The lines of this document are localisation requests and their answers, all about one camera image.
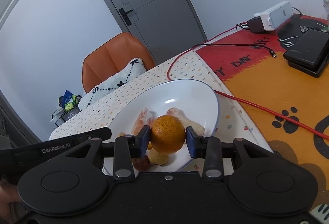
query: smartphone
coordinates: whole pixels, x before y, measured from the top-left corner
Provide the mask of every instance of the smartphone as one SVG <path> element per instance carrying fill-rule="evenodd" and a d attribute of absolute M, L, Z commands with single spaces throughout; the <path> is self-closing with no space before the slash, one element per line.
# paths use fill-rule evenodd
<path fill-rule="evenodd" d="M 328 52 L 329 34 L 310 29 L 283 54 L 283 57 L 299 66 L 316 70 Z"/>

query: red cable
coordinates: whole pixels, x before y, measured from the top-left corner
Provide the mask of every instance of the red cable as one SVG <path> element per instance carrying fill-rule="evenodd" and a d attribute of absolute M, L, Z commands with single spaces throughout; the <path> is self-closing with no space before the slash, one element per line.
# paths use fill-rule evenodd
<path fill-rule="evenodd" d="M 224 32 L 218 34 L 217 36 L 213 37 L 212 39 L 210 39 L 210 40 L 208 40 L 208 41 L 206 41 L 206 42 L 209 42 L 209 41 L 213 40 L 214 38 L 216 38 L 216 37 L 218 37 L 218 36 L 220 36 L 220 35 L 222 35 L 222 34 L 228 32 L 228 31 L 231 31 L 231 30 L 234 29 L 234 28 L 236 28 L 236 27 L 232 27 L 231 29 L 229 29 L 229 30 L 227 30 L 227 31 L 224 31 Z M 172 79 L 170 78 L 170 75 L 169 75 L 169 74 L 170 74 L 170 71 L 171 71 L 173 65 L 175 64 L 175 62 L 176 62 L 181 56 L 183 56 L 185 53 L 188 53 L 189 51 L 191 51 L 193 48 L 194 48 L 194 47 L 192 47 L 192 48 L 188 49 L 187 51 L 185 51 L 185 52 L 181 53 L 180 55 L 178 55 L 178 56 L 175 58 L 175 60 L 172 62 L 172 64 L 169 66 L 168 71 L 167 71 L 167 78 L 168 78 L 169 81 L 172 81 Z M 322 137 L 322 138 L 324 138 L 324 139 L 329 140 L 329 136 L 327 136 L 327 135 L 325 135 L 325 134 L 323 134 L 323 133 L 321 133 L 321 132 L 319 132 L 319 131 L 317 131 L 317 130 L 315 130 L 315 129 L 312 129 L 311 127 L 309 127 L 309 126 L 307 126 L 307 125 L 305 125 L 305 124 L 303 124 L 303 123 L 300 123 L 300 122 L 298 122 L 298 121 L 296 121 L 296 120 L 294 120 L 294 119 L 292 119 L 292 118 L 289 118 L 289 117 L 284 116 L 284 115 L 282 115 L 282 114 L 279 114 L 279 113 L 277 113 L 277 112 L 275 112 L 275 111 L 272 111 L 271 109 L 268 109 L 268 108 L 263 107 L 263 106 L 261 106 L 261 105 L 258 105 L 258 104 L 255 104 L 255 103 L 252 103 L 252 102 L 246 101 L 246 100 L 241 99 L 241 98 L 237 98 L 237 97 L 234 97 L 234 96 L 228 95 L 228 94 L 226 94 L 226 93 L 223 93 L 223 92 L 220 92 L 220 91 L 217 91 L 217 90 L 214 90 L 214 91 L 215 91 L 216 93 L 218 93 L 218 94 L 220 94 L 220 95 L 226 97 L 226 98 L 229 98 L 229 99 L 232 99 L 232 100 L 239 101 L 239 102 L 241 102 L 241 103 L 245 103 L 245 104 L 251 105 L 251 106 L 256 107 L 256 108 L 258 108 L 258 109 L 261 109 L 261 110 L 263 110 L 263 111 L 265 111 L 265 112 L 267 112 L 267 113 L 270 113 L 270 114 L 272 114 L 272 115 L 275 115 L 275 116 L 278 116 L 278 117 L 280 117 L 280 118 L 283 118 L 283 119 L 285 119 L 285 120 L 287 120 L 287 121 L 289 121 L 289 122 L 291 122 L 291 123 L 293 123 L 293 124 L 295 124 L 295 125 L 298 125 L 298 126 L 304 128 L 304 129 L 308 130 L 309 132 L 311 132 L 311 133 L 313 133 L 313 134 L 315 134 L 315 135 L 318 135 L 318 136 L 320 136 L 320 137 Z"/>

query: floral tablecloth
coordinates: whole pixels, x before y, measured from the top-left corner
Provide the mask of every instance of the floral tablecloth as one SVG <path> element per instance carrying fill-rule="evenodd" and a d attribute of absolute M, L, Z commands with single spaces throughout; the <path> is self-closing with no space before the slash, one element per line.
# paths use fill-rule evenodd
<path fill-rule="evenodd" d="M 86 132 L 109 126 L 121 109 L 133 98 L 142 92 L 168 81 L 167 70 L 174 58 L 154 67 L 143 75 L 121 86 L 101 100 L 92 104 L 89 108 L 81 111 L 76 116 L 62 124 L 54 130 L 50 140 Z M 171 78 L 195 79 L 207 83 L 213 89 L 230 94 L 230 91 L 213 73 L 208 65 L 201 59 L 195 51 L 190 51 L 183 55 L 171 70 Z M 251 121 L 241 105 L 233 100 L 218 95 L 220 104 L 220 116 L 218 127 L 214 135 L 222 142 L 232 142 L 236 137 L 243 137 L 267 150 L 271 150 L 255 124 Z M 202 172 L 203 160 L 197 159 L 190 163 L 185 171 Z M 229 158 L 224 159 L 224 172 L 233 172 Z"/>

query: orange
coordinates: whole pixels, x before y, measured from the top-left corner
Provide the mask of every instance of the orange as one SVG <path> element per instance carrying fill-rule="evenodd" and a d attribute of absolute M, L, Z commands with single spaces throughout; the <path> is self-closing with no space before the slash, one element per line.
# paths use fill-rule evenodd
<path fill-rule="evenodd" d="M 185 129 L 181 121 L 171 115 L 154 119 L 151 124 L 151 144 L 158 153 L 173 154 L 182 148 Z"/>

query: blue package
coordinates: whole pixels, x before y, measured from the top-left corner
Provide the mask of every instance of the blue package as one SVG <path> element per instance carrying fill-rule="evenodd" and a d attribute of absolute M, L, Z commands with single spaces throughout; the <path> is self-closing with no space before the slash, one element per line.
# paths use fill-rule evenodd
<path fill-rule="evenodd" d="M 63 96 L 62 103 L 61 103 L 62 108 L 65 108 L 65 104 L 67 104 L 71 100 L 72 96 L 73 96 L 73 94 L 71 92 L 69 92 L 68 90 L 66 90 L 66 92 Z"/>

